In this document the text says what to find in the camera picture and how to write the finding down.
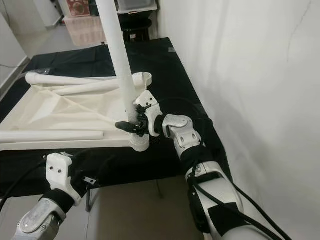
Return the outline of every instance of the black cloth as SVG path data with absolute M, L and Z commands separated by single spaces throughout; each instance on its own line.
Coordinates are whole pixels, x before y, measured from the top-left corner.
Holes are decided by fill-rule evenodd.
M 164 114 L 186 115 L 193 119 L 195 129 L 205 133 L 205 144 L 214 160 L 230 177 L 224 147 L 168 38 L 148 42 L 126 43 L 132 73 L 149 72 L 152 84 L 149 90 L 160 101 Z M 25 72 L 51 68 L 50 74 L 67 77 L 114 76 L 107 45 L 83 50 L 50 53 L 35 56 Z M 30 86 L 25 79 L 18 80 L 0 102 L 0 122 L 19 102 Z M 198 109 L 195 111 L 187 99 Z M 45 149 L 0 151 L 0 196 L 27 169 L 37 164 L 44 155 L 56 152 L 78 153 L 83 149 Z M 174 143 L 164 137 L 151 137 L 145 152 L 130 147 L 92 148 L 78 170 L 87 177 L 98 178 L 98 187 L 162 179 L 182 174 Z M 43 194 L 50 189 L 46 170 L 38 169 L 22 182 L 13 196 Z

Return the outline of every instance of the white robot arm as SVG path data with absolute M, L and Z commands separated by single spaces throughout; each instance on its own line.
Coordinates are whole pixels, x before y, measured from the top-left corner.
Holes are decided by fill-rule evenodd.
M 173 140 L 189 185 L 193 219 L 201 232 L 211 234 L 214 240 L 281 239 L 243 214 L 238 191 L 214 161 L 189 117 L 163 115 L 159 103 L 148 90 L 136 99 L 135 105 L 139 124 L 117 122 L 116 127 L 139 136 L 164 135 Z
M 71 180 L 72 156 L 53 153 L 46 157 L 46 179 L 51 191 L 45 193 L 35 207 L 17 224 L 12 240 L 53 240 L 67 212 L 78 206 L 86 194 L 82 176 Z

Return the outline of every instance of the white pipe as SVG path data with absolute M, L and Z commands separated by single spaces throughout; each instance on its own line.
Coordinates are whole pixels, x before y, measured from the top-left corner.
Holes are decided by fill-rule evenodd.
M 0 143 L 100 140 L 103 138 L 103 131 L 89 130 L 0 131 Z
M 83 85 L 83 84 L 93 84 L 100 83 L 101 80 L 93 80 L 78 77 L 67 77 L 67 76 L 52 76 L 52 75 L 42 75 L 35 72 L 28 72 L 25 75 L 25 80 L 30 85 L 37 84 L 50 84 L 50 85 Z
M 133 83 L 136 87 L 143 87 L 145 85 L 144 78 L 141 74 L 133 75 Z M 112 91 L 119 88 L 119 81 L 117 79 L 111 79 L 108 81 L 100 81 L 97 83 L 90 83 L 86 85 L 70 86 L 62 89 L 54 90 L 53 92 L 60 96 L 71 95 L 71 94 L 82 94 L 88 92 L 94 92 L 99 90 Z
M 129 122 L 137 122 L 134 101 L 137 98 L 134 81 L 122 35 L 115 0 L 96 0 L 114 71 L 119 82 Z

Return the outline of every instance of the black strap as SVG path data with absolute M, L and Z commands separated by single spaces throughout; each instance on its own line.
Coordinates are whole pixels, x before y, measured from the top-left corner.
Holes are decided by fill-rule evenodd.
M 54 201 L 66 214 L 74 205 L 74 199 L 60 189 L 48 191 L 42 196 L 42 199 L 50 199 Z
M 233 208 L 234 210 L 238 210 L 235 202 L 226 203 L 225 205 Z M 208 212 L 213 225 L 221 236 L 225 235 L 231 229 L 249 225 L 242 218 L 233 214 L 222 205 L 211 207 L 208 209 Z

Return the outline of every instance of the plastic bin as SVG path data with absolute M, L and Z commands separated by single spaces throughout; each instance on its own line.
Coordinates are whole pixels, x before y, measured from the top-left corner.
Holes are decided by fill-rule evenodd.
M 156 0 L 117 0 L 118 14 L 130 12 L 145 12 L 158 9 Z
M 66 16 L 63 20 L 75 46 L 86 46 L 107 41 L 99 16 Z

